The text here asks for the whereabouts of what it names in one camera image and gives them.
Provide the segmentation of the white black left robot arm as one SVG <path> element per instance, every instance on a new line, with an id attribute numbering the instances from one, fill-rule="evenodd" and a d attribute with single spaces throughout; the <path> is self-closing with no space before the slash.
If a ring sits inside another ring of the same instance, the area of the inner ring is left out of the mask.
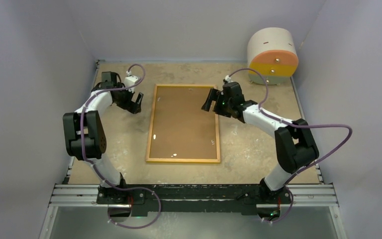
<path id="1" fill-rule="evenodd" d="M 67 153 L 92 169 L 103 190 L 111 188 L 109 197 L 117 204 L 128 199 L 128 190 L 122 174 L 106 155 L 107 140 L 100 117 L 113 104 L 132 114 L 139 113 L 143 93 L 135 101 L 132 98 L 142 80 L 130 71 L 124 80 L 116 72 L 103 72 L 102 81 L 92 88 L 86 102 L 62 118 Z"/>

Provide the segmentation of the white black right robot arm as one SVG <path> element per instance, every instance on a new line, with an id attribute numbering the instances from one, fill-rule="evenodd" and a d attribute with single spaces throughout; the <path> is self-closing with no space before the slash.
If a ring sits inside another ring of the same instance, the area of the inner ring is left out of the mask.
<path id="1" fill-rule="evenodd" d="M 305 120 L 281 118 L 260 107 L 259 103 L 246 100 L 237 82 L 224 82 L 222 90 L 211 88 L 201 108 L 255 126 L 274 139 L 278 163 L 260 181 L 259 195 L 264 202 L 276 199 L 292 175 L 319 157 Z"/>

